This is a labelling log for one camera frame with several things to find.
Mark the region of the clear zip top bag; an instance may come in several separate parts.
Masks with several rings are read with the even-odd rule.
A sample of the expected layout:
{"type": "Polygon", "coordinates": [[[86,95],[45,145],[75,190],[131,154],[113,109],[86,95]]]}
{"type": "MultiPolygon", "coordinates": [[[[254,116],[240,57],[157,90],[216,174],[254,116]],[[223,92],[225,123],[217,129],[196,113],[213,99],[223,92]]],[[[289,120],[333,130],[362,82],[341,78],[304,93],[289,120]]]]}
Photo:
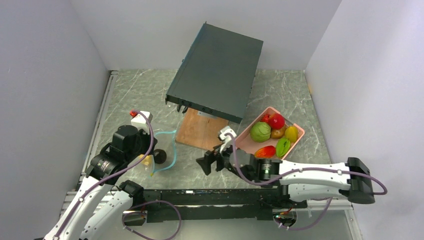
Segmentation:
{"type": "Polygon", "coordinates": [[[177,130],[172,126],[161,123],[153,123],[152,128],[153,135],[157,139],[154,150],[164,150],[167,153],[167,160],[163,164],[153,162],[150,167],[145,167],[140,163],[138,167],[141,167],[142,173],[149,174],[150,177],[171,169],[177,161],[177,146],[175,142],[177,130]]]}

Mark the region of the dark purple toy mangosteen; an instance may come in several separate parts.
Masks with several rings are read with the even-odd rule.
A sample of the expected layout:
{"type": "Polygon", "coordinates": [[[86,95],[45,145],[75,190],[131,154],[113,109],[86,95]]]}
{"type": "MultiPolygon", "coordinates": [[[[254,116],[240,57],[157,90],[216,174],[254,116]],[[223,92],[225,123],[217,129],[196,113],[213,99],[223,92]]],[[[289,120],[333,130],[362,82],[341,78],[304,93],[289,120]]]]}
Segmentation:
{"type": "Polygon", "coordinates": [[[163,164],[168,158],[167,153],[163,149],[155,149],[153,151],[153,160],[156,164],[163,164]]]}

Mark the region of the pink perforated plastic basket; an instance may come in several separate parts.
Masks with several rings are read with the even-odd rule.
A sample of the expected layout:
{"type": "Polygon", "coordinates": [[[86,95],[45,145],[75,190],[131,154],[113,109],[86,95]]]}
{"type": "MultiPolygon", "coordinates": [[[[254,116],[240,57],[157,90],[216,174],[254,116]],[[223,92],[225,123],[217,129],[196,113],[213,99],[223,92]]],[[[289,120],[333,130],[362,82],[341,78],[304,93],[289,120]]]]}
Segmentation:
{"type": "MultiPolygon", "coordinates": [[[[266,147],[266,146],[274,146],[276,147],[277,142],[279,141],[279,139],[268,139],[265,142],[254,142],[251,137],[250,137],[250,130],[251,127],[253,126],[253,124],[260,122],[261,118],[263,117],[264,114],[281,114],[278,110],[276,110],[275,108],[269,106],[267,107],[247,128],[245,128],[245,130],[243,130],[243,132],[236,138],[236,146],[241,149],[244,150],[247,153],[250,154],[255,154],[255,152],[257,150],[259,150],[260,148],[266,147]]],[[[279,158],[281,160],[286,159],[286,157],[289,155],[289,153],[295,148],[295,146],[297,145],[297,143],[300,141],[300,139],[304,136],[305,134],[305,130],[303,128],[301,128],[299,125],[297,125],[296,123],[292,123],[290,122],[287,118],[285,118],[285,125],[284,127],[290,127],[290,126],[295,126],[298,129],[298,139],[296,142],[291,143],[290,145],[290,149],[288,150],[288,152],[283,156],[283,157],[277,157],[276,155],[274,155],[274,158],[279,158]]]]}

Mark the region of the red toy apple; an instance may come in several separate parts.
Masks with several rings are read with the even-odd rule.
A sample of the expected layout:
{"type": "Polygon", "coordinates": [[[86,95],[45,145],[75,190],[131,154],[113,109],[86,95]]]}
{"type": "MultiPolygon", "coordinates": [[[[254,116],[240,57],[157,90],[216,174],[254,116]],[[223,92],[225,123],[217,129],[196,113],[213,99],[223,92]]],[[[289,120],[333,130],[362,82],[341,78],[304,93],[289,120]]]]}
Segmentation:
{"type": "Polygon", "coordinates": [[[285,126],[285,118],[279,114],[274,113],[269,116],[267,120],[267,124],[273,129],[273,130],[280,130],[285,126]]]}

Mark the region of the yellow toy walnut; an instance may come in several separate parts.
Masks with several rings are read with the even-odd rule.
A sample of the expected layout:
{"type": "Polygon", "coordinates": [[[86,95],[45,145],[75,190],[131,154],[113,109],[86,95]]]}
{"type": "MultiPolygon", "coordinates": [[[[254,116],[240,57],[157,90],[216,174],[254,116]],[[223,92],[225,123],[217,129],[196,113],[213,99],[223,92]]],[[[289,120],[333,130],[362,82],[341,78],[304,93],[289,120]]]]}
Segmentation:
{"type": "Polygon", "coordinates": [[[154,158],[152,155],[142,155],[144,157],[144,159],[140,162],[142,165],[144,165],[145,167],[151,167],[153,162],[154,162],[154,158]]]}

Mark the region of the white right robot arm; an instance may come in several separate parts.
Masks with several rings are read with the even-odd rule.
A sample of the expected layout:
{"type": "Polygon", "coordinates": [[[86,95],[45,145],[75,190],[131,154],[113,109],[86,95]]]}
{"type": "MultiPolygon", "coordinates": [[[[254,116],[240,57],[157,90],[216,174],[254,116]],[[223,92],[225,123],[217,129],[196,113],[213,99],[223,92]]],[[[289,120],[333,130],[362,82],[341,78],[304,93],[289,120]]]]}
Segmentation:
{"type": "Polygon", "coordinates": [[[355,204],[375,203],[370,169],[357,157],[332,164],[298,163],[277,158],[258,158],[242,149],[216,147],[195,160],[203,172],[226,169],[254,186],[277,187],[276,203],[287,208],[293,202],[345,197],[355,204]]]}

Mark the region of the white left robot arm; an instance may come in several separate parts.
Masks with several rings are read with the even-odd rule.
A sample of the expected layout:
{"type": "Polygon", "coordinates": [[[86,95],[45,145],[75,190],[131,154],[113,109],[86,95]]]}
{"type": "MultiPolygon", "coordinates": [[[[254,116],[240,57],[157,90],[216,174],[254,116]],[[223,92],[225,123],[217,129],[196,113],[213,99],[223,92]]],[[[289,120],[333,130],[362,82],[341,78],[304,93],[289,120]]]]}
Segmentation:
{"type": "Polygon", "coordinates": [[[45,240],[97,240],[125,210],[137,210],[144,203],[144,189],[126,180],[117,195],[96,210],[120,176],[153,153],[157,140],[149,122],[122,125],[91,161],[75,197],[59,221],[44,236],[45,240]]]}

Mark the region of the wooden cutting board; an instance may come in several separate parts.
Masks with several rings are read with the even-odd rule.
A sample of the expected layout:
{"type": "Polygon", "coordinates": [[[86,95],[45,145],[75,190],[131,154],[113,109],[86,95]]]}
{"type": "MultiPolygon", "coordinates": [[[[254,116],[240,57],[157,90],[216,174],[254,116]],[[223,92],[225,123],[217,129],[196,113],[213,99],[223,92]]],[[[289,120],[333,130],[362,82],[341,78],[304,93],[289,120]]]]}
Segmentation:
{"type": "Polygon", "coordinates": [[[226,119],[189,108],[184,114],[175,140],[179,144],[211,150],[222,143],[218,136],[220,130],[228,124],[226,119]]]}

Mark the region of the red orange toy mango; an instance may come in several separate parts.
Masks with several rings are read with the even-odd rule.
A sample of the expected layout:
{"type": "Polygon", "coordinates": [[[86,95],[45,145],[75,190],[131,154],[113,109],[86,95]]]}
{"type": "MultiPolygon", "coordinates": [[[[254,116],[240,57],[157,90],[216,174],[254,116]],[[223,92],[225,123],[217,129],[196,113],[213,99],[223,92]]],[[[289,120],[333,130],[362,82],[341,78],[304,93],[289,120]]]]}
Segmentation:
{"type": "Polygon", "coordinates": [[[258,159],[269,159],[274,157],[275,154],[276,154],[276,148],[273,145],[268,145],[258,149],[254,153],[254,156],[258,159]]]}

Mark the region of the green toy cabbage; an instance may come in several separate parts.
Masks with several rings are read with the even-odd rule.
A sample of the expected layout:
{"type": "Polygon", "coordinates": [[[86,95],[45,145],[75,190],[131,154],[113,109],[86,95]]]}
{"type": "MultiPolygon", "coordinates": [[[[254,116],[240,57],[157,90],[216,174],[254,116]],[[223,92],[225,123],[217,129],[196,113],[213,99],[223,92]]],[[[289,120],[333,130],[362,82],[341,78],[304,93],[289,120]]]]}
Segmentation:
{"type": "Polygon", "coordinates": [[[271,138],[271,127],[266,122],[256,122],[250,128],[250,138],[256,143],[263,143],[271,138]]]}

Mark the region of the red toy strawberry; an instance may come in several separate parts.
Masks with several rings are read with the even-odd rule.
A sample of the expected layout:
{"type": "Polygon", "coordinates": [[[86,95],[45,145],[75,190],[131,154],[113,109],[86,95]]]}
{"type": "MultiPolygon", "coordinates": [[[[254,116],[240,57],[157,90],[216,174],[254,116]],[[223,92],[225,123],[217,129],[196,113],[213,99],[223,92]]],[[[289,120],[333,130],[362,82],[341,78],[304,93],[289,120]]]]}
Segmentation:
{"type": "Polygon", "coordinates": [[[269,119],[270,119],[270,115],[269,114],[264,114],[263,116],[262,116],[262,118],[261,118],[261,122],[264,122],[264,123],[268,123],[268,121],[269,121],[269,119]]]}

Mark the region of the brown toy kiwi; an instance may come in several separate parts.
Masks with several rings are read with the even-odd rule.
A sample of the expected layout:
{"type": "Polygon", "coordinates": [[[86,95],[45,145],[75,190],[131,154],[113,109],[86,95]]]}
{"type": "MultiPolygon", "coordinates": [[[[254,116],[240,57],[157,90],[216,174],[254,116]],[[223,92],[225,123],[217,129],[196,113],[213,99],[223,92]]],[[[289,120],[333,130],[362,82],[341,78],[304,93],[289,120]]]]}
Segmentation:
{"type": "Polygon", "coordinates": [[[282,137],[285,136],[285,131],[286,131],[285,127],[282,127],[280,129],[272,129],[270,133],[270,138],[274,140],[281,139],[282,137]]]}

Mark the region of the dark grey metal chassis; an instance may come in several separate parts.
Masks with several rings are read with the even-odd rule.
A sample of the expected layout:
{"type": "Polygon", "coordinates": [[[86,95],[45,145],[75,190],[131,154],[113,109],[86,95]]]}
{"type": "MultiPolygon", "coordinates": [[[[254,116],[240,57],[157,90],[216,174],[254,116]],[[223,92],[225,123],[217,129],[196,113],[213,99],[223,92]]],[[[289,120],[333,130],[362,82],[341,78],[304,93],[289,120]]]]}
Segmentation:
{"type": "Polygon", "coordinates": [[[204,23],[165,94],[165,102],[239,124],[249,103],[263,44],[204,23]]]}

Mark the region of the aluminium side rail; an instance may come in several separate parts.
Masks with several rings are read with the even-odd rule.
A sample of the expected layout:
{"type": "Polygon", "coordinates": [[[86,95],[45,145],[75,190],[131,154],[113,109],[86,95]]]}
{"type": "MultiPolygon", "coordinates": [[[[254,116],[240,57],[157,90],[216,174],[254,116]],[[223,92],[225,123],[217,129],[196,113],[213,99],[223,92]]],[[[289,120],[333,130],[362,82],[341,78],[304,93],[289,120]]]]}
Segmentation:
{"type": "Polygon", "coordinates": [[[88,151],[87,151],[87,154],[85,156],[85,161],[84,161],[84,164],[83,164],[83,167],[82,167],[80,177],[78,179],[78,182],[77,182],[75,188],[66,193],[65,200],[63,201],[61,213],[59,215],[60,217],[62,217],[63,213],[66,211],[65,210],[66,203],[71,202],[71,200],[67,200],[67,197],[70,196],[71,193],[77,192],[77,190],[81,186],[81,183],[82,183],[84,176],[85,176],[85,170],[88,168],[88,165],[90,163],[91,158],[94,156],[94,154],[96,153],[96,151],[98,149],[98,145],[99,145],[100,138],[101,138],[101,132],[102,132],[102,129],[103,129],[103,126],[104,126],[104,122],[106,120],[106,114],[107,114],[107,111],[108,111],[108,107],[110,105],[110,100],[111,100],[111,97],[112,97],[112,93],[113,93],[113,89],[114,89],[116,80],[118,79],[118,75],[119,75],[119,70],[111,70],[109,72],[109,78],[108,78],[108,81],[107,81],[107,85],[106,85],[106,88],[105,88],[105,91],[104,91],[104,95],[103,95],[103,98],[102,98],[102,102],[101,102],[99,111],[97,113],[93,134],[92,134],[89,146],[88,146],[88,151]]]}

